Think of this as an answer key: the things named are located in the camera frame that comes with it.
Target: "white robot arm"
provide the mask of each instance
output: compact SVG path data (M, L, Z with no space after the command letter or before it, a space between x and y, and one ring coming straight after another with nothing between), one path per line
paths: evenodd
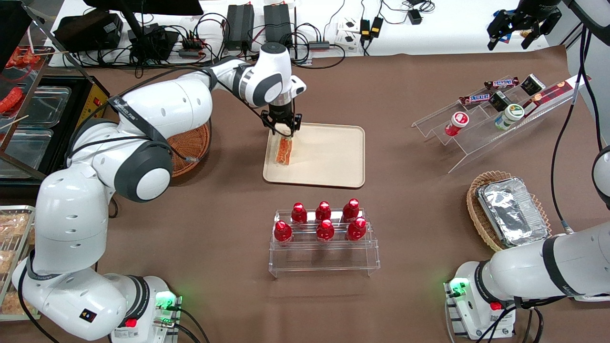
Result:
M595 159L595 188L610 204L610 146ZM609 300L610 222L577 233L496 252L491 260L466 262L445 285L470 339L478 339L506 308L521 300L575 297ZM494 337L510 337L515 316L501 320Z
M251 106L268 104L272 121L296 129L291 102L306 86L290 66L286 48L267 43L255 65L224 59L111 98L120 122L86 122L73 139L68 168L41 184L36 251L12 278L23 297L88 341L110 334L115 343L162 342L169 325L162 319L169 312L160 306L175 301L165 282L155 276L102 276L90 268L106 250L110 198L117 192L146 202L167 189L172 164L165 139L208 121L212 90L227 86Z

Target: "clear acrylic shelf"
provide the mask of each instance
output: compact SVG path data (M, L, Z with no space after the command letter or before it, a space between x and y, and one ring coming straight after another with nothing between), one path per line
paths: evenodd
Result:
M512 76L505 76L501 78L501 80L511 79ZM532 98L531 95L527 94L521 86L516 86L513 88L505 88L501 89L502 93L506 95L507 98L511 100L511 103L524 105L529 99ZM482 93L496 92L496 90L488 90L486 88L481 88L467 96L478 95ZM440 140L442 145L448 145L451 142L454 142L458 147L458 151L461 150L461 154L463 154L462 159L457 162L456 165L449 170L451 173L453 170L465 165L482 155L488 153L500 143L507 141L510 138L513 138L516 134L525 131L529 128L534 128L538 124L542 122L542 119L537 120L538 118L545 118L543 115L555 107L564 104L567 101L572 99L572 94L565 96L560 101L554 103L550 107L546 107L543 109L537 109L530 116L525 119L522 119L516 123L514 123L508 130L502 131L496 128L495 119L500 115L500 113L493 108L491 103L484 102L482 104L471 105L471 106L463 106L459 101L456 101L453 104L450 104L442 109L424 117L411 125L412 128L416 127L420 130L420 132L424 135L424 137L432 137L432 135L436 136L438 140ZM451 116L455 112L465 112L468 114L469 123L464 129L461 129L459 133L453 137L448 136L445 133L445 126L450 122Z
M341 222L342 209L331 210L335 235L329 242L318 242L315 209L307 210L307 224L292 223L292 210L276 211L273 224L283 220L292 228L291 242L278 242L271 226L269 241L269 272L276 278L282 272L315 270L366 270L370 276L380 268L379 247L373 225L361 208L360 216L367 221L367 233L357 241L345 240L348 224Z

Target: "red button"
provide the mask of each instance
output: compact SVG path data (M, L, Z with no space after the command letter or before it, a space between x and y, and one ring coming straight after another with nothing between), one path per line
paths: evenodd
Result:
M125 320L125 326L128 328L135 328L135 325L138 324L138 320L134 318L129 318Z
M495 302L489 304L489 307L491 307L493 311L498 311L499 309L502 309L502 304L499 302Z

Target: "table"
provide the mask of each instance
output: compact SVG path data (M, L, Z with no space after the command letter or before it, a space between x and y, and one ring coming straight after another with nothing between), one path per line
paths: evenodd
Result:
M386 0L386 3L393 9L405 9L401 5L403 0ZM254 4L254 27L264 24L263 6L267 3L264 0L253 0ZM219 0L219 1L200 1L204 12L216 12L226 15L229 4L243 4L245 1ZM404 24L391 25L385 23L382 27L379 38L374 40L368 52L371 55L385 56L395 54L410 54L410 55L426 55L426 54L471 54L489 52L487 42L487 26L493 20L493 13L499 9L511 10L516 8L518 0L471 0L468 4L453 0L437 0L435 1L436 9L433 13L422 14L423 20L420 25L411 25L409 20ZM324 26L328 23L331 15L335 13L342 4L342 0L296 0L297 9L297 24L309 22L323 31ZM379 10L379 0L363 0L366 8L364 17L373 21ZM63 6L57 15L57 19L53 25L52 31L57 29L59 22L65 16L82 15L89 9L82 0L65 0ZM381 12L390 22L398 23L403 21L405 14L389 10L383 7ZM362 6L360 0L345 0L343 9L333 18L332 24L326 30L326 39L331 43L334 42L336 36L337 20L341 17L349 16L360 18L362 16ZM290 10L291 22L294 21L294 12ZM151 15L144 16L144 22L152 20L154 23L164 25L181 25L187 29L194 29L198 17L190 16L168 16L168 15ZM130 45L127 39L127 30L129 25L125 23L123 26L123 35L121 37L120 47ZM201 38L212 45L213 50L218 52L220 43L222 42L221 29L217 23L208 21L199 26ZM308 39L315 40L315 35L312 29L303 27L300 30L307 35ZM519 34L513 34L510 43L499 43L494 52L521 52L521 42L523 37ZM260 44L255 43L253 50L258 51ZM534 51L542 48L547 48L546 39L541 37L535 41L527 51ZM113 61L120 51L108 54L104 59ZM124 52L119 56L118 61L127 62L128 52ZM333 49L327 52L313 52L313 57L329 57L341 56L342 52L338 49ZM362 51L358 53L348 53L349 56L361 56ZM92 62L87 56L82 54L82 60L85 63ZM176 52L173 52L168 59L172 63L192 62L178 57ZM64 63L60 55L54 56L51 59L52 67L63 67Z
M130 71L92 73L112 94L138 82ZM154 73L146 71L145 77ZM355 57L328 70L295 68L294 73L308 86L297 101L304 121L366 130L364 186L266 183L266 130L232 95L215 92L208 160L175 179L157 200L117 200L121 212L109 222L101 273L165 279L184 296L184 308L198 318L212 343L443 343L449 338L442 282L463 262L492 255L466 209L465 194L477 175L503 170L522 177L546 209L553 232L561 232L549 170L567 106L550 113L534 131L498 146L498 153L451 174L450 151L410 126L483 80L530 73L547 84L566 79L563 47L522 54ZM590 178L596 153L593 121L579 99L556 166L559 206L577 231L609 217ZM275 210L296 201L340 206L351 197L360 199L375 224L381 269L371 277L336 272L274 280L267 262ZM610 336L607 303L562 300L541 311L544 342L604 342ZM517 317L517 337L499 342L521 341L527 314L520 311ZM47 319L40 323L62 343L82 342ZM0 342L47 340L30 323L20 322L2 323Z

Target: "brown tablecloth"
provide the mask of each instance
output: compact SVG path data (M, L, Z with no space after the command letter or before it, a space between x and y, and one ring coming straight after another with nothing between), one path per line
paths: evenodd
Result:
M317 60L316 65L330 61ZM199 319L212 343L449 342L442 282L463 262L492 255L468 216L468 186L488 170L522 177L559 233L549 171L568 107L451 174L454 157L411 124L480 88L483 81L507 74L524 78L535 73L548 85L564 80L569 77L564 48L353 57L328 70L294 72L308 86L296 102L304 121L365 129L365 185L346 190L266 183L267 130L230 94L216 92L208 161L151 203L118 199L121 212L109 222L99 271L163 278L184 296L184 308ZM129 71L93 74L113 94L138 82ZM147 71L145 77L153 74ZM579 101L556 172L559 205L577 231L610 217L590 177L595 155L594 122ZM311 208L327 200L338 207L351 197L360 199L374 223L381 269L371 277L334 272L274 280L267 265L275 210L296 201ZM543 342L610 338L607 304L562 300L542 312ZM520 342L527 314L517 316L517 337L502 342ZM47 319L40 323L60 342L81 341ZM187 319L184 324L195 331ZM46 341L30 323L0 323L2 343Z

